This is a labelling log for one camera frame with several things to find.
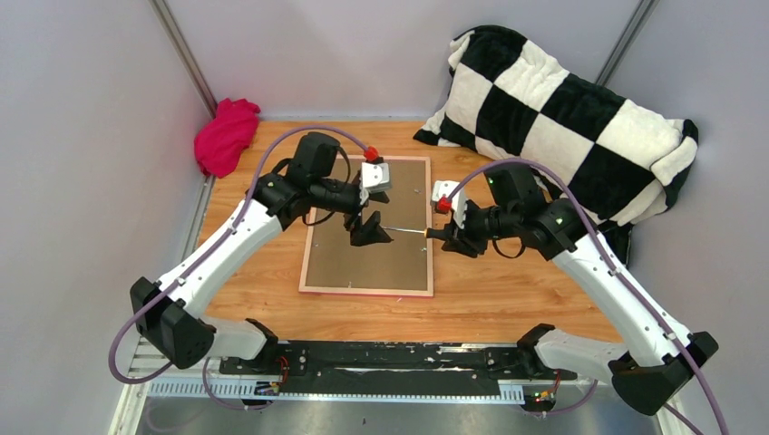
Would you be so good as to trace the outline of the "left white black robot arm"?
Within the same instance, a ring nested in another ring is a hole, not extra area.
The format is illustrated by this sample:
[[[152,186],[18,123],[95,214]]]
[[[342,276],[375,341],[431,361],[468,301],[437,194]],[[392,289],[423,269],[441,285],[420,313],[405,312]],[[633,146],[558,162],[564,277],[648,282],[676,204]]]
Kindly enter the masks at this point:
[[[209,303],[246,260],[313,208],[340,215],[354,247],[389,243],[370,201],[388,202],[390,169],[373,147],[363,146],[358,171],[332,179],[337,159],[351,163],[328,130],[307,130],[292,158],[271,171],[257,171],[247,193],[214,234],[180,265],[156,281],[140,278],[130,296],[141,336],[170,365],[185,370],[207,358],[238,358],[256,374],[277,365],[278,338],[254,319],[233,322],[207,317]]]

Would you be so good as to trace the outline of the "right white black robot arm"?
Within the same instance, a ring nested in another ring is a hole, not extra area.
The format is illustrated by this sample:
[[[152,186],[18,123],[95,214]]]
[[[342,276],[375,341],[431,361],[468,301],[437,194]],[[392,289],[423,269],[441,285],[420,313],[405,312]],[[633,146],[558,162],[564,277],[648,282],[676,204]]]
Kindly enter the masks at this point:
[[[675,320],[621,265],[594,224],[567,198],[548,200],[532,172],[521,164],[487,168],[493,203],[478,207],[461,183],[435,182],[431,203],[450,216],[427,229],[447,252],[482,255],[500,240],[516,238],[566,273],[590,297],[620,335],[601,342],[539,324],[518,341],[523,374],[540,378],[550,370],[585,375],[611,385],[633,410],[660,411],[715,354],[710,333],[693,333]]]

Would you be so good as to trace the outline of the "pink picture frame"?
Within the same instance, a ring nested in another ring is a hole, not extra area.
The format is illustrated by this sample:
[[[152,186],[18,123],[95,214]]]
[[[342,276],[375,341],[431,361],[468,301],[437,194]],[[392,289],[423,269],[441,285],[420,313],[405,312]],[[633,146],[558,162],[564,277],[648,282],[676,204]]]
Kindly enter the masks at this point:
[[[432,222],[431,162],[427,157],[388,156],[390,202],[372,202],[388,227],[426,229]],[[351,246],[339,214],[308,230],[299,291],[310,294],[427,297],[434,294],[433,244],[424,236],[387,231],[391,243]]]

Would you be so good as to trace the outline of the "yellow black screwdriver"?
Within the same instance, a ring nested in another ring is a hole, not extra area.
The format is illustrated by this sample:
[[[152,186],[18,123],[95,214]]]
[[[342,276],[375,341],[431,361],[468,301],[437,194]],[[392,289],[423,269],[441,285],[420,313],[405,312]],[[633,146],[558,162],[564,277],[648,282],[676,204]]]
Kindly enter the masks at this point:
[[[425,238],[428,238],[427,237],[427,229],[428,228],[426,228],[426,229],[414,229],[414,228],[405,228],[405,227],[388,227],[388,226],[383,226],[383,229],[385,229],[387,231],[395,231],[395,232],[401,232],[401,233],[407,233],[407,234],[416,234],[416,235],[421,235],[421,236],[424,236]]]

